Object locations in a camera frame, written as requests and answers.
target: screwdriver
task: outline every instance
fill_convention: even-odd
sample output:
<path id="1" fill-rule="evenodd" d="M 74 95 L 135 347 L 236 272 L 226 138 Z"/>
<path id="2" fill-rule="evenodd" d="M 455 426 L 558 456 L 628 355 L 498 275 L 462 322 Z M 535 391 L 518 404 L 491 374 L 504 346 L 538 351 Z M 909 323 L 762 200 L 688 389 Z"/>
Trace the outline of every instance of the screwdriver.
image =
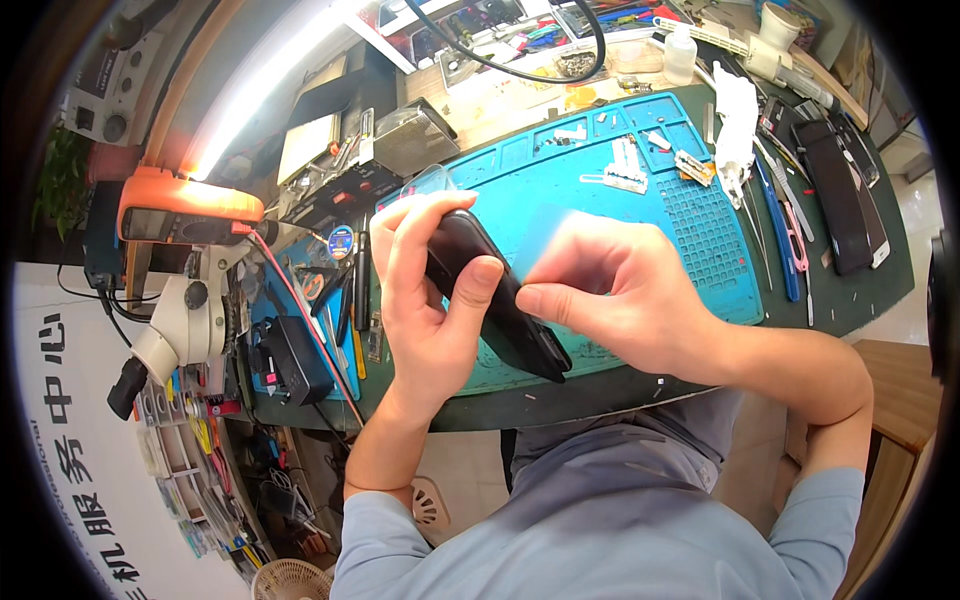
<path id="1" fill-rule="evenodd" d="M 370 232 L 367 231 L 367 215 L 363 216 L 363 228 L 357 232 L 356 264 L 353 277 L 353 306 L 356 318 L 353 328 L 357 331 L 370 329 Z"/>

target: glue bottle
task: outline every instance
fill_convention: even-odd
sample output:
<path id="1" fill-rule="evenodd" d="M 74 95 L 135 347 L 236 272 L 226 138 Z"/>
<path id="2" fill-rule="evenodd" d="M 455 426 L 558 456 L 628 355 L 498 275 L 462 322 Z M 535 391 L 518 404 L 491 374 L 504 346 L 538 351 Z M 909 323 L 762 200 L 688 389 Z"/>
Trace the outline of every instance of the glue bottle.
<path id="1" fill-rule="evenodd" d="M 678 23 L 677 29 L 663 41 L 663 76 L 673 85 L 690 85 L 693 64 L 697 60 L 697 42 L 690 37 L 690 26 Z"/>

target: left hand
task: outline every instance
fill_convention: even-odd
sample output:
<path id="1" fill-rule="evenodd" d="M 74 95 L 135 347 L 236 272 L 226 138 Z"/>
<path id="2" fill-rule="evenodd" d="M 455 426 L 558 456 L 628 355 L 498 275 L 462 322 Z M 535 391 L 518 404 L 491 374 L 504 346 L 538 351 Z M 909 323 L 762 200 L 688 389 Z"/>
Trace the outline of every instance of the left hand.
<path id="1" fill-rule="evenodd" d="M 405 418 L 429 423 L 467 383 L 480 325 L 503 264 L 477 256 L 457 277 L 449 310 L 426 278 L 427 242 L 441 218 L 470 208 L 476 192 L 444 191 L 403 198 L 370 221 L 373 266 L 382 286 L 383 327 L 394 352 L 394 402 Z"/>

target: gray pants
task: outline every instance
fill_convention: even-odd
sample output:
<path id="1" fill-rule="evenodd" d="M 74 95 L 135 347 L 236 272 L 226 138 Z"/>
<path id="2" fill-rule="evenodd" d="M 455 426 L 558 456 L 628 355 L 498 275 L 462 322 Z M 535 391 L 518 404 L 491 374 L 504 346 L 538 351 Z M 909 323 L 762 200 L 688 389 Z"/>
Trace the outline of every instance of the gray pants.
<path id="1" fill-rule="evenodd" d="M 717 466 L 719 473 L 730 454 L 733 423 L 742 403 L 741 390 L 716 388 L 650 408 L 552 425 L 521 427 L 516 431 L 510 472 L 516 479 L 522 468 L 590 429 L 630 423 L 653 429 L 698 450 Z"/>

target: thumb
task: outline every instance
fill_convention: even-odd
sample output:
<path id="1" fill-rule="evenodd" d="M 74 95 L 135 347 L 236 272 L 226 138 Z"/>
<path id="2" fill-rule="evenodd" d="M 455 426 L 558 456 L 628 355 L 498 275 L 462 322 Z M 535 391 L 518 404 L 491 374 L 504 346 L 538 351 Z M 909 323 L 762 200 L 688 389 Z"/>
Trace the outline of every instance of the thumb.
<path id="1" fill-rule="evenodd" d="M 464 267 L 453 286 L 450 306 L 446 310 L 444 328 L 455 337 L 480 337 L 480 325 L 493 298 L 503 263 L 495 256 L 477 256 Z"/>
<path id="2" fill-rule="evenodd" d="M 516 293 L 516 307 L 534 317 L 590 336 L 606 312 L 604 298 L 562 283 L 532 283 Z"/>

